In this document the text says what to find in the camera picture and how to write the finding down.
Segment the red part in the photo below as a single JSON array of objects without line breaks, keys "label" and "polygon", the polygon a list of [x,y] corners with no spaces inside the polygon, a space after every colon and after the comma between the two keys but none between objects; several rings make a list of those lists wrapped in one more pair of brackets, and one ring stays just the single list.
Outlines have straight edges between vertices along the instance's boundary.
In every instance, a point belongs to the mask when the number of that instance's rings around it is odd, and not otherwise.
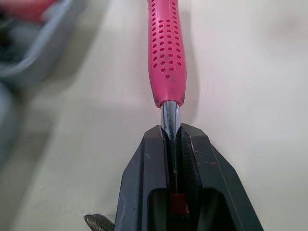
[{"label": "red part", "polygon": [[183,215],[188,214],[186,194],[172,194],[170,196],[170,214]]},{"label": "red part", "polygon": [[8,16],[32,23],[43,23],[44,12],[58,0],[0,0],[1,10]]},{"label": "red part", "polygon": [[186,64],[178,0],[148,0],[149,76],[155,104],[184,103]]}]

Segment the rubber grip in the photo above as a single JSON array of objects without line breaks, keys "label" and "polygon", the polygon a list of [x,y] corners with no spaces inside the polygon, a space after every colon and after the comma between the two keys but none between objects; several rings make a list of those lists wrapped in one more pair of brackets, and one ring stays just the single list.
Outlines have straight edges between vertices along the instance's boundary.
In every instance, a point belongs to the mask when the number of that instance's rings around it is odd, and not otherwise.
[{"label": "rubber grip", "polygon": [[178,0],[148,0],[149,76],[155,104],[184,103],[186,64]]}]

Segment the blurry container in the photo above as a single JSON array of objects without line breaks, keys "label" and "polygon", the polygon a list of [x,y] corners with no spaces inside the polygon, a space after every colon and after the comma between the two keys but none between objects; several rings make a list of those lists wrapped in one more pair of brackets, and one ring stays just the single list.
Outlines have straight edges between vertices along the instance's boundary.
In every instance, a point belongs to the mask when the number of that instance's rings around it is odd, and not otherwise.
[{"label": "blurry container", "polygon": [[20,123],[20,105],[12,93],[0,84],[0,166],[9,153]]},{"label": "blurry container", "polygon": [[20,90],[38,84],[55,68],[86,0],[62,0],[43,25],[14,22],[14,39],[19,62],[0,62],[0,82]]}]

